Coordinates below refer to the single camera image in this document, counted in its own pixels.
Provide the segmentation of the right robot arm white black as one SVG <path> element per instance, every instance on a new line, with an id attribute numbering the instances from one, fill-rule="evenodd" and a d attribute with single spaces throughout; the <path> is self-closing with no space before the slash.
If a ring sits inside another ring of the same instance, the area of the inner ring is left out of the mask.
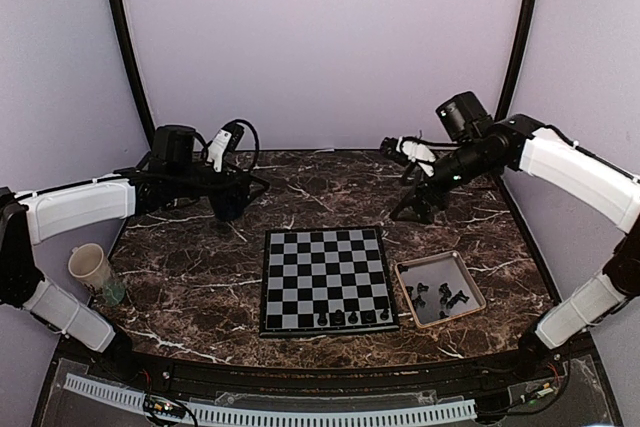
<path id="1" fill-rule="evenodd" d="M 416 222 L 430 224 L 447 209 L 450 191 L 511 169 L 569 193 L 624 234 L 601 270 L 520 336 L 510 371 L 530 381 L 547 367 L 553 351 L 638 297 L 639 177 L 586 150 L 554 125 L 524 114 L 494 119 L 471 91 L 450 98 L 436 114 L 450 138 L 449 153 L 437 156 L 436 143 L 414 136 L 387 137 L 380 144 L 384 157 L 417 176 L 401 181 L 410 190 L 392 219 L 411 209 Z"/>

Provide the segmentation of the dark blue cup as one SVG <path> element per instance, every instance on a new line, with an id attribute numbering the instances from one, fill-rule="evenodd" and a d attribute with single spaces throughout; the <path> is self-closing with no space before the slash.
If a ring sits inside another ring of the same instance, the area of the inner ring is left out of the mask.
<path id="1" fill-rule="evenodd" d="M 238 192 L 222 192 L 210 196 L 209 204 L 218 220 L 232 222 L 243 215 L 247 206 L 247 196 Z"/>

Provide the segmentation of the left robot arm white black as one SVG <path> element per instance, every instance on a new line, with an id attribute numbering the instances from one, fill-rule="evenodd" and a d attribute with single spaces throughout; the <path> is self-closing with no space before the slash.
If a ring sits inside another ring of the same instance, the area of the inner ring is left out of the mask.
<path id="1" fill-rule="evenodd" d="M 1 190 L 1 301 L 102 355 L 101 364 L 120 383 L 141 374 L 128 336 L 55 284 L 37 266 L 33 248 L 59 234 L 114 219 L 179 208 L 202 198 L 223 222 L 239 218 L 265 193 L 268 182 L 227 161 L 246 131 L 244 119 L 225 124 L 210 141 L 194 128 L 156 129 L 151 150 L 134 167 L 40 191 Z"/>

